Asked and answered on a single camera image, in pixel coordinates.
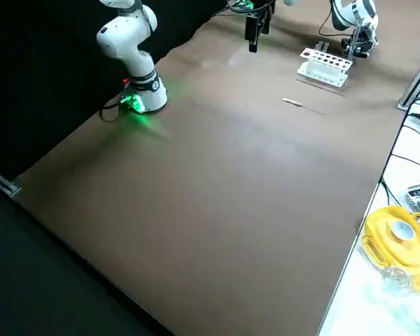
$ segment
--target black backdrop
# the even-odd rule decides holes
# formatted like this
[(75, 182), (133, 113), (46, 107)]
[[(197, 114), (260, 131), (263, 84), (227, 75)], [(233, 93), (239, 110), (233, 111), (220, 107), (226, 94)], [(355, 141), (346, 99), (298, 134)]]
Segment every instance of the black backdrop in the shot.
[[(159, 25), (142, 49), (157, 62), (225, 0), (144, 3)], [(115, 14), (98, 0), (0, 1), (1, 175), (14, 179), (118, 93), (124, 66), (95, 41)]]

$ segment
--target electronic device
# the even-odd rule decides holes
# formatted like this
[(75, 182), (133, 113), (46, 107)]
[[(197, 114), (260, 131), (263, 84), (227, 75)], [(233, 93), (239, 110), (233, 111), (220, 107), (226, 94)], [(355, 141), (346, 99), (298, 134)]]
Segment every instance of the electronic device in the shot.
[(420, 211), (420, 185), (407, 189), (407, 201), (415, 212)]

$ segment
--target yellow object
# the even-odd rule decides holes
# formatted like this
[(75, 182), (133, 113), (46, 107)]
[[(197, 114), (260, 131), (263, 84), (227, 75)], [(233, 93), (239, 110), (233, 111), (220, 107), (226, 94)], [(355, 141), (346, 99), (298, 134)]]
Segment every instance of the yellow object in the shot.
[[(401, 206), (386, 206), (365, 220), (362, 244), (365, 252), (380, 267), (398, 267), (412, 276), (412, 287), (420, 291), (420, 213), (409, 213)], [(397, 238), (392, 224), (404, 221), (415, 231), (409, 241)]]

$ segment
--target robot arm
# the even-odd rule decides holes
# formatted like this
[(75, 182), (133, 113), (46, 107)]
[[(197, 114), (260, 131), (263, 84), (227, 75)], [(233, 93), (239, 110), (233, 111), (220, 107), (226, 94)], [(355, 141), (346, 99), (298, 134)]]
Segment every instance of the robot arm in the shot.
[(118, 16), (97, 33), (97, 42), (106, 56), (123, 62), (131, 76), (122, 101), (143, 113), (161, 109), (167, 91), (157, 75), (153, 58), (139, 50), (157, 28), (154, 12), (141, 0), (99, 0), (118, 10)]
[(353, 56), (367, 58), (369, 51), (378, 45), (376, 29), (378, 14), (373, 0), (353, 0), (342, 6), (341, 0), (330, 0), (332, 23), (336, 30), (344, 31), (349, 27), (358, 27), (358, 39), (342, 40), (344, 53), (348, 54), (353, 48)]

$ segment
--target green light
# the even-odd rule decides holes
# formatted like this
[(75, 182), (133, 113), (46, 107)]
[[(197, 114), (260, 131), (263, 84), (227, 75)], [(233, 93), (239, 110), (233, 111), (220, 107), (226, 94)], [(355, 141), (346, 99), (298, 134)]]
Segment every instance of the green light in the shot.
[(243, 0), (243, 2), (244, 2), (244, 5), (245, 5), (246, 7), (249, 7), (250, 9), (253, 9), (253, 3), (252, 3), (252, 1), (249, 1), (249, 0)]
[(129, 94), (126, 97), (120, 100), (120, 103), (126, 103), (128, 106), (132, 107), (137, 113), (143, 113), (146, 109), (140, 99), (140, 96), (133, 93)]

